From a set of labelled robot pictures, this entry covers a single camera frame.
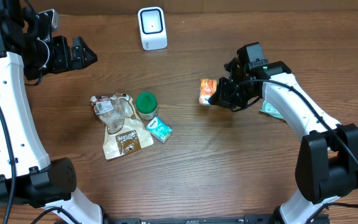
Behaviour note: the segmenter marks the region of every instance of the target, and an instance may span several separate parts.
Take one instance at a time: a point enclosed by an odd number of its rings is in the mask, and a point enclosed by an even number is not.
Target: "wooden tabletop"
[[[151,52],[140,45],[136,15],[61,19],[59,34],[82,36],[99,61],[47,75],[27,96],[50,158],[69,157],[78,187],[112,217],[238,217],[272,213],[291,197],[300,143],[287,123],[259,113],[262,102],[239,113],[198,104],[200,78],[226,76],[223,64],[244,44],[259,41],[325,112],[358,126],[358,11],[167,14],[168,48]],[[156,95],[173,136],[107,161],[90,97],[143,91]],[[358,203],[358,190],[340,201]],[[14,206],[9,223],[40,212]],[[358,223],[358,209],[328,213],[332,223]]]

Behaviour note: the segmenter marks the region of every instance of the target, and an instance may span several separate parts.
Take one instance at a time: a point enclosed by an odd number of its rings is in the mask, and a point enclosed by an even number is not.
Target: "teal packet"
[[[278,119],[284,119],[283,116],[278,112],[278,110],[276,108],[274,108],[273,105],[271,105],[270,103],[268,103],[265,100],[264,100],[264,103],[262,103],[260,112],[267,113],[270,116],[273,116]]]
[[[165,143],[167,139],[172,135],[172,128],[164,124],[160,118],[153,118],[150,123],[146,126],[146,129],[149,130],[154,137],[160,140],[162,143]]]

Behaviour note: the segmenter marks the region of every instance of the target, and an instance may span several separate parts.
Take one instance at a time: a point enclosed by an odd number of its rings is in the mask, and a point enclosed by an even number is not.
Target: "brown and white package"
[[[130,154],[154,143],[128,94],[116,93],[110,98],[92,96],[91,106],[106,125],[103,143],[106,159]]]

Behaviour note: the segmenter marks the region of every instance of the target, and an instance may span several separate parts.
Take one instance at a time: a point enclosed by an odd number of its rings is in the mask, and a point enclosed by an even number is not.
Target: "plastic jar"
[[[158,115],[157,99],[152,93],[144,92],[136,98],[136,108],[139,116],[146,120],[151,120]]]

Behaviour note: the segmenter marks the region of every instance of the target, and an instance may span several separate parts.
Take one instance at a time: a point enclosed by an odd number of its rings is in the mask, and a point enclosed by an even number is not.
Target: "brown label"
[[[121,155],[130,154],[141,149],[135,130],[116,135],[116,141]]]

